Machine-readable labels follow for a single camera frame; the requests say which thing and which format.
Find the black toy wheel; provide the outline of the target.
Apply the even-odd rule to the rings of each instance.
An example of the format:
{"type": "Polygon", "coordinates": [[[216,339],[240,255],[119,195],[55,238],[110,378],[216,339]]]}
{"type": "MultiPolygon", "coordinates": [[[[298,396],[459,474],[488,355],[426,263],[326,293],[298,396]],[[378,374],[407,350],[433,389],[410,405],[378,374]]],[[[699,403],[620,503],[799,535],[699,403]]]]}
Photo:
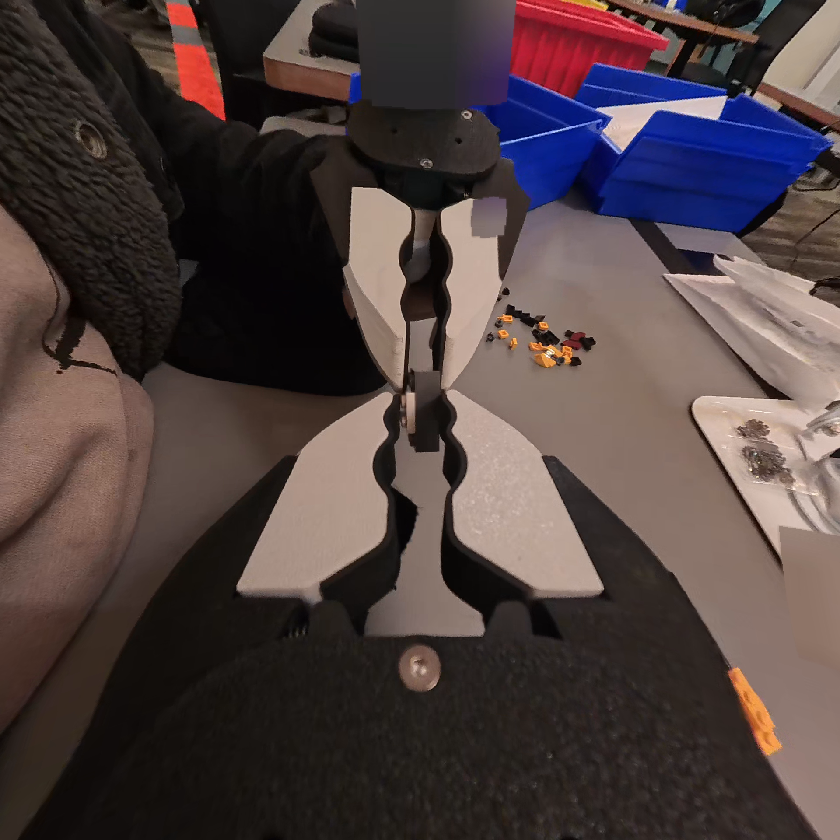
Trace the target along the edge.
{"type": "Polygon", "coordinates": [[[418,454],[439,450],[439,404],[441,396],[438,371],[414,371],[406,374],[401,393],[401,423],[409,444],[418,454]]]}

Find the person's dark fleece jacket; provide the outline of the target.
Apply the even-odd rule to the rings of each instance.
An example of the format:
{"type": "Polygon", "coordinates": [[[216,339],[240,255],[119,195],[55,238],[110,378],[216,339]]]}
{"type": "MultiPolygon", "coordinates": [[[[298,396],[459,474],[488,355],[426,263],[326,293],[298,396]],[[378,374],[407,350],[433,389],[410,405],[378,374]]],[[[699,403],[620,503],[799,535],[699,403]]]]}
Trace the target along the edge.
{"type": "Polygon", "coordinates": [[[29,2],[1,3],[3,207],[123,373],[162,361],[179,318],[165,214],[90,81],[29,2]]]}

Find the orange brick plate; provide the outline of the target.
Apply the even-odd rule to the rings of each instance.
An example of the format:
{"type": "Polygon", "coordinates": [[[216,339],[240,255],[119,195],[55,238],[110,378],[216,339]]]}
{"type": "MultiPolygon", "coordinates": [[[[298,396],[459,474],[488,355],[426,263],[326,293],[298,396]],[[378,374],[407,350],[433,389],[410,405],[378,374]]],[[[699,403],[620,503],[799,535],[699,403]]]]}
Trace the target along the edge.
{"type": "Polygon", "coordinates": [[[728,677],[738,696],[741,709],[751,728],[752,735],[764,756],[769,757],[782,750],[775,733],[775,725],[767,707],[740,668],[730,668],[728,677]]]}

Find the wooden background desk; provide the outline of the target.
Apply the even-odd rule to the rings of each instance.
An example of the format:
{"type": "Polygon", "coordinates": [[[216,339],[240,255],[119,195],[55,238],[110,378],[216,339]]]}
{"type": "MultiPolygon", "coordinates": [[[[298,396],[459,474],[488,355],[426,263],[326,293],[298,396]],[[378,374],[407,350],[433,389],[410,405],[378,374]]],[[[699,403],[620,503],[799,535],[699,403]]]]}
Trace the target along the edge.
{"type": "Polygon", "coordinates": [[[642,3],[635,1],[606,1],[612,11],[626,12],[632,16],[652,20],[670,28],[680,39],[685,41],[701,41],[702,39],[718,38],[727,43],[755,46],[760,43],[760,37],[754,33],[736,28],[712,24],[707,21],[686,14],[668,10],[656,3],[642,3]]]}

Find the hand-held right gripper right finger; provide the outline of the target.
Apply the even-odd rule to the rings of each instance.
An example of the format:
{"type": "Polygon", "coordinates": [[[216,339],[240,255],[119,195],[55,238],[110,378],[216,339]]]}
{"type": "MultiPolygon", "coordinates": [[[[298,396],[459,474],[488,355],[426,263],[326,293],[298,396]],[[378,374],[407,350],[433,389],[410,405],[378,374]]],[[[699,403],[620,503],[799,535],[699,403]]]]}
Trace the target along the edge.
{"type": "Polygon", "coordinates": [[[547,602],[592,599],[604,584],[535,444],[455,389],[442,396],[440,569],[487,631],[513,604],[535,636],[559,636],[547,602]]]}

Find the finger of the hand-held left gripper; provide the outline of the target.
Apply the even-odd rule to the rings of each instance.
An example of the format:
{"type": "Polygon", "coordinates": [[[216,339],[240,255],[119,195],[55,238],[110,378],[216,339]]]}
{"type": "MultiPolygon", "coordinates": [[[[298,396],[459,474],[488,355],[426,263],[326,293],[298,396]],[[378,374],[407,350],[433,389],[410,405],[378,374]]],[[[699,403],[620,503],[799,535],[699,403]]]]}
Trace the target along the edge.
{"type": "Polygon", "coordinates": [[[448,391],[470,362],[501,289],[498,240],[507,224],[507,200],[470,198],[442,210],[439,230],[449,268],[444,280],[441,388],[448,391]]]}
{"type": "Polygon", "coordinates": [[[400,252],[412,222],[410,207],[388,192],[367,186],[352,189],[345,284],[365,345],[396,392],[404,389],[407,350],[400,252]]]}

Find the pile of small loose bricks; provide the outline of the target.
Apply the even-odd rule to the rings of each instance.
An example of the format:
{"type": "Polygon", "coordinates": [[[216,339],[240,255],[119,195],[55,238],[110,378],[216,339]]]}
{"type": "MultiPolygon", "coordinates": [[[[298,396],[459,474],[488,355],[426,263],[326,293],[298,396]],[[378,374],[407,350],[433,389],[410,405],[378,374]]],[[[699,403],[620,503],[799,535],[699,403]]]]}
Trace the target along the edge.
{"type": "Polygon", "coordinates": [[[511,301],[511,290],[502,287],[497,304],[505,307],[491,317],[484,343],[499,343],[510,352],[519,347],[531,354],[532,362],[543,370],[578,368],[582,354],[592,352],[596,338],[587,332],[572,329],[557,331],[543,313],[521,309],[511,301]]]}

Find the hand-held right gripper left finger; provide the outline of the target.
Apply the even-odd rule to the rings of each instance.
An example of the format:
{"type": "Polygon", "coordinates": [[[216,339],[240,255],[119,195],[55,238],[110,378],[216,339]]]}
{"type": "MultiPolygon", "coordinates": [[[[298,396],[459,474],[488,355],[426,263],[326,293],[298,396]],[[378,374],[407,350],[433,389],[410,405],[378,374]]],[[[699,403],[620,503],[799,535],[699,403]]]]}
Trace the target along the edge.
{"type": "Polygon", "coordinates": [[[236,584],[245,599],[340,604],[364,634],[402,566],[396,496],[400,401],[383,392],[308,442],[236,584]]]}

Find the red plastic bin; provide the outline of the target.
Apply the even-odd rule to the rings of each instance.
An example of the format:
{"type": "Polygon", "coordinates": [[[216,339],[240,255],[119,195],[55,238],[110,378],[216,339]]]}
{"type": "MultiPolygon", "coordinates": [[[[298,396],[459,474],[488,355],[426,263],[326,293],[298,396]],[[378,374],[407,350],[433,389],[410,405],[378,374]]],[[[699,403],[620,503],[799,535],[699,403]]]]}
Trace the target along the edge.
{"type": "Polygon", "coordinates": [[[626,17],[571,2],[517,2],[510,73],[573,98],[594,64],[644,70],[669,40],[626,17]]]}

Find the black cloth bundle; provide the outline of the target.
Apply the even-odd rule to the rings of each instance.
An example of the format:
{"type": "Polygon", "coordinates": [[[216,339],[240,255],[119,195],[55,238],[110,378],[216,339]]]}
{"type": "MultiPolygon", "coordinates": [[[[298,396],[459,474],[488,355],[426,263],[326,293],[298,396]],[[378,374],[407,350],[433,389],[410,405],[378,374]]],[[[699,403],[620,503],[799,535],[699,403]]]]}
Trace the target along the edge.
{"type": "Polygon", "coordinates": [[[355,2],[330,1],[316,8],[308,37],[310,56],[360,62],[355,2]]]}

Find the white stand with wooden board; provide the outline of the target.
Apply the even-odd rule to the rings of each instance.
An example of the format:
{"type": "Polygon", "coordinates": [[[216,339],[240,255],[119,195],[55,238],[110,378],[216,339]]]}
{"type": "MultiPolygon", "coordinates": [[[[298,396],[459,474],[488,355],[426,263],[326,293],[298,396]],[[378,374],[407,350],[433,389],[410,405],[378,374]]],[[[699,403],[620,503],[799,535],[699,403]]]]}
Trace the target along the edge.
{"type": "Polygon", "coordinates": [[[751,481],[737,450],[735,428],[749,417],[762,417],[772,427],[802,428],[808,422],[827,416],[832,411],[838,412],[838,406],[813,409],[789,400],[752,397],[702,396],[692,404],[691,413],[699,431],[752,519],[777,554],[781,553],[782,529],[813,530],[796,515],[783,493],[751,481]]]}

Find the grey side table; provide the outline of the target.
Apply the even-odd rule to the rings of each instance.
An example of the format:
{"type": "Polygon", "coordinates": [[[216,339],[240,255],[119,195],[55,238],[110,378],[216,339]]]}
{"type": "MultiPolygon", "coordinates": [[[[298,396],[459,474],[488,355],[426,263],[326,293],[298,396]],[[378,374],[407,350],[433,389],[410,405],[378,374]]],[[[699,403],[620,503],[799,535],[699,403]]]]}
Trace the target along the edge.
{"type": "Polygon", "coordinates": [[[312,16],[323,4],[300,1],[268,44],[263,54],[266,83],[282,91],[347,102],[351,77],[358,72],[358,65],[328,56],[312,56],[309,50],[312,16]]]}

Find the clear bag of dark parts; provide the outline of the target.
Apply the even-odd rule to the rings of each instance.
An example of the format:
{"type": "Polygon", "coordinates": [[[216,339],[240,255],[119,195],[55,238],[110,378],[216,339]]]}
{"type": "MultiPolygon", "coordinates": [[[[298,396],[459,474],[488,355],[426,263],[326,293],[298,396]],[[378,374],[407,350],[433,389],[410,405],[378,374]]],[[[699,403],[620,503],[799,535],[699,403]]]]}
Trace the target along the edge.
{"type": "Polygon", "coordinates": [[[735,428],[737,450],[751,481],[781,493],[813,531],[839,533],[838,412],[802,428],[772,427],[749,417],[735,428]]]}

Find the grey desk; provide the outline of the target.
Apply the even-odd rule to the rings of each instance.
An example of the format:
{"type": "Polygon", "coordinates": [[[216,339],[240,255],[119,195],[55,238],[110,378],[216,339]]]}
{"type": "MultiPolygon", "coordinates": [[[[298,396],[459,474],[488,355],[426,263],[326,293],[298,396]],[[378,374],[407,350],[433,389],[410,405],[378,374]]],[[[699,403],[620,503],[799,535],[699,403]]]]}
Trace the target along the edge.
{"type": "MultiPolygon", "coordinates": [[[[631,223],[568,196],[528,215],[512,304],[596,338],[578,370],[481,347],[456,388],[554,455],[679,578],[768,707],[770,760],[821,838],[838,838],[838,673],[803,660],[775,553],[692,422],[699,396],[761,396],[663,278],[631,223]]],[[[150,484],[132,544],[79,634],[2,741],[2,838],[17,838],[85,731],[125,639],[173,565],[284,456],[360,398],[205,380],[161,365],[150,484]]]]}

